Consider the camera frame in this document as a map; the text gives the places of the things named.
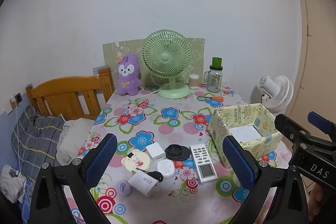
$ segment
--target white fan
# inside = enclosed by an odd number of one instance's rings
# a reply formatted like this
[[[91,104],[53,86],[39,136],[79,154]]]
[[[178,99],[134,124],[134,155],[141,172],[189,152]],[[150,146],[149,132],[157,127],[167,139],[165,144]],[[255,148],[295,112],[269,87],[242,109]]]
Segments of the white fan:
[[[258,85],[266,93],[261,97],[261,103],[271,113],[279,113],[284,110],[292,100],[293,84],[284,75],[277,76],[274,79],[264,75],[260,78]]]

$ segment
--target wooden headboard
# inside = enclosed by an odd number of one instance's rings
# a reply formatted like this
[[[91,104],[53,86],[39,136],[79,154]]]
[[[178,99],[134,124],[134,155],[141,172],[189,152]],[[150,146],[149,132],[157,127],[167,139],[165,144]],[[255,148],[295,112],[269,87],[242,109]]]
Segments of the wooden headboard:
[[[111,97],[114,87],[110,68],[100,69],[99,76],[63,77],[44,82],[36,88],[26,87],[30,103],[36,110],[40,110],[45,116],[58,116],[62,113],[66,120],[95,120],[100,113],[96,90],[102,90],[105,102]],[[83,94],[90,114],[84,114],[78,92]]]

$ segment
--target remote control screen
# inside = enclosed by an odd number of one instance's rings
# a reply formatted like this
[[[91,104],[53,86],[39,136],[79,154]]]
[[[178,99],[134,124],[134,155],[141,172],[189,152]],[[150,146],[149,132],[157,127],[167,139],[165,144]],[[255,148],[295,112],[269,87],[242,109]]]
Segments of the remote control screen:
[[[202,178],[207,178],[214,175],[211,164],[200,165],[199,170],[201,171]]]

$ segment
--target remote control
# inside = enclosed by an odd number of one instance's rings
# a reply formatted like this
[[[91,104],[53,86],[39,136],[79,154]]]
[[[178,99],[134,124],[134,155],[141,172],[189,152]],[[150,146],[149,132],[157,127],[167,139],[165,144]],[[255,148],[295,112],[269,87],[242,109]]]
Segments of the remote control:
[[[199,181],[204,183],[218,179],[209,153],[205,147],[205,143],[191,145],[190,151],[193,157]]]

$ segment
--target blue gripper pad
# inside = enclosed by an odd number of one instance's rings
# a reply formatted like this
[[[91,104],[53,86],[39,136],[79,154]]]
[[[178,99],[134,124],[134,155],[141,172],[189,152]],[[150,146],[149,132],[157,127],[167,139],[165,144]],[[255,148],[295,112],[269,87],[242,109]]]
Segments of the blue gripper pad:
[[[332,123],[313,111],[308,114],[308,122],[325,134],[331,134],[333,132]]]
[[[223,152],[235,172],[241,186],[252,191],[254,181],[258,177],[258,168],[252,168],[239,150],[244,151],[233,136],[227,136],[223,140]]]
[[[86,168],[85,185],[87,189],[91,189],[98,185],[115,151],[117,150],[117,137],[113,134],[108,134],[105,136],[105,138],[96,148],[92,149],[100,149],[100,151],[96,154],[95,158],[91,160],[88,167]]]

